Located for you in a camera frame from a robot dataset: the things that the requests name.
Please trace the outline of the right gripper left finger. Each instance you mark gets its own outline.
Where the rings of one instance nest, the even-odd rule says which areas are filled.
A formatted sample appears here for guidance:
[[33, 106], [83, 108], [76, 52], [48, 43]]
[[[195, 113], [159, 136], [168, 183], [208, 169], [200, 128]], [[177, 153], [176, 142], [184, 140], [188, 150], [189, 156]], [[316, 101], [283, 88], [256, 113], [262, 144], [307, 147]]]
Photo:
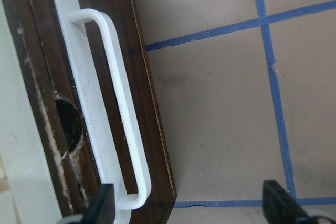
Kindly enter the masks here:
[[114, 223], [115, 216], [114, 185], [101, 184], [81, 223]]

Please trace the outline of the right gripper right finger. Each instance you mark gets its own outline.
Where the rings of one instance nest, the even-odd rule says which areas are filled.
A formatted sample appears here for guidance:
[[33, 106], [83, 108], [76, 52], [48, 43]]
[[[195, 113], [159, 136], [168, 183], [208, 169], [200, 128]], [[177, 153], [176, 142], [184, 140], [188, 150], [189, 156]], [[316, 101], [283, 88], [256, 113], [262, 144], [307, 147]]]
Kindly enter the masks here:
[[263, 214], [268, 223], [309, 223], [309, 215], [276, 180], [264, 180]]

